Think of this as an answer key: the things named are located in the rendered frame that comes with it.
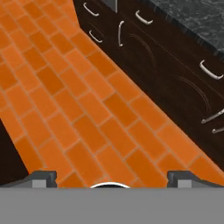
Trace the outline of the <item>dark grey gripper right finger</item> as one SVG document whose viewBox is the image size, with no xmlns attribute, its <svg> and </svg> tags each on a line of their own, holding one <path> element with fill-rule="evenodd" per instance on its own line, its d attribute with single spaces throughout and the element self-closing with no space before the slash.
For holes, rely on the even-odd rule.
<svg viewBox="0 0 224 224">
<path fill-rule="evenodd" d="M 167 179 L 169 188 L 224 188 L 224 185 L 200 179 L 190 171 L 168 171 Z"/>
</svg>

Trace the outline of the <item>dark wood cupboard door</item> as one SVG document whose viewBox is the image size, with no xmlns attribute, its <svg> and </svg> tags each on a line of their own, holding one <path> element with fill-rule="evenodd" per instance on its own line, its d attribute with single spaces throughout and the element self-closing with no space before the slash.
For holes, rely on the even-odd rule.
<svg viewBox="0 0 224 224">
<path fill-rule="evenodd" d="M 126 17 L 116 20 L 117 30 L 122 20 L 123 46 L 119 47 L 117 41 L 117 47 L 135 78 L 139 80 L 140 87 L 166 114 L 170 109 L 165 96 L 169 89 L 212 91 Z"/>
<path fill-rule="evenodd" d="M 201 122 L 222 110 L 224 100 L 213 91 L 200 92 L 191 87 L 171 88 L 165 96 L 170 106 L 167 115 L 224 171 L 224 133 L 212 133 L 212 129 L 224 126 L 224 115 Z"/>
</svg>

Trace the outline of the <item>dark wood cabinet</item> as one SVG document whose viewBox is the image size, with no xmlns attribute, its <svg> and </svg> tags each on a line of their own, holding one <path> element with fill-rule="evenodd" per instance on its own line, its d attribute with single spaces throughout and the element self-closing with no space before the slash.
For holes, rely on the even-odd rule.
<svg viewBox="0 0 224 224">
<path fill-rule="evenodd" d="M 29 172 L 0 119 L 0 186 L 24 179 L 28 175 Z"/>
</svg>

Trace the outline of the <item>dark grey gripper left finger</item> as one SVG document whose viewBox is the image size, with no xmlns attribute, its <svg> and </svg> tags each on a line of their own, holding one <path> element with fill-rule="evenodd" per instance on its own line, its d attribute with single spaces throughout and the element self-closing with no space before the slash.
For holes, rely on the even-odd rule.
<svg viewBox="0 0 224 224">
<path fill-rule="evenodd" d="M 24 179 L 2 185 L 2 188 L 56 188 L 56 171 L 34 171 Z"/>
</svg>

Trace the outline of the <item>dark wood drawer front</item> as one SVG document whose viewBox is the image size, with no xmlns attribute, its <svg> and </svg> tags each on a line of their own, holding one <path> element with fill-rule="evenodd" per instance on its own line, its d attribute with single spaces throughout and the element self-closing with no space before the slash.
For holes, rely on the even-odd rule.
<svg viewBox="0 0 224 224">
<path fill-rule="evenodd" d="M 153 23 L 146 25 L 140 22 L 135 16 L 138 10 L 140 10 L 140 15 L 143 18 L 153 19 Z M 167 21 L 154 3 L 144 0 L 118 0 L 118 11 L 129 18 L 143 32 L 155 39 L 164 49 L 189 62 L 186 45 L 197 43 L 184 34 L 175 24 Z"/>
<path fill-rule="evenodd" d="M 88 32 L 92 30 L 93 34 L 98 38 L 102 39 L 102 43 L 97 43 L 90 36 L 90 38 L 116 63 L 121 62 L 119 56 L 119 50 L 117 47 L 117 29 L 113 31 L 104 31 L 102 28 L 97 27 L 95 24 L 80 22 L 80 28 L 89 36 Z"/>
<path fill-rule="evenodd" d="M 94 17 L 87 12 L 83 7 L 85 2 L 91 11 L 95 13 L 98 12 L 100 16 Z M 97 0 L 73 0 L 73 5 L 76 10 L 77 18 L 80 22 L 91 23 L 102 28 L 106 32 L 112 32 L 115 29 L 115 23 L 111 21 L 112 16 L 109 9 Z"/>
<path fill-rule="evenodd" d="M 213 73 L 220 75 L 224 74 L 224 62 L 218 57 L 213 56 L 210 51 L 198 44 L 187 44 L 185 49 L 189 53 L 189 66 L 191 69 L 211 88 L 224 97 L 224 78 L 214 80 L 204 73 L 199 66 L 202 60 L 205 60 L 204 65 Z"/>
</svg>

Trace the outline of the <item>white and black round thing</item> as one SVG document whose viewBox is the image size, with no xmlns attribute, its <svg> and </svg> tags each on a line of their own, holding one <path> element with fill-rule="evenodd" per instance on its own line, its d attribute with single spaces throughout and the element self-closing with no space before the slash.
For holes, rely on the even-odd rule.
<svg viewBox="0 0 224 224">
<path fill-rule="evenodd" d="M 90 188 L 130 188 L 128 185 L 118 182 L 101 182 L 90 186 Z"/>
</svg>

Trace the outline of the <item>grey appliance panel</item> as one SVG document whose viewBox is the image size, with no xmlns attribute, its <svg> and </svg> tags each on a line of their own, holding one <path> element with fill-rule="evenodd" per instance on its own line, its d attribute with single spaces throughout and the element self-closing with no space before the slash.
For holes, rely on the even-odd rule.
<svg viewBox="0 0 224 224">
<path fill-rule="evenodd" d="M 117 0 L 102 0 L 113 12 L 118 12 Z"/>
</svg>

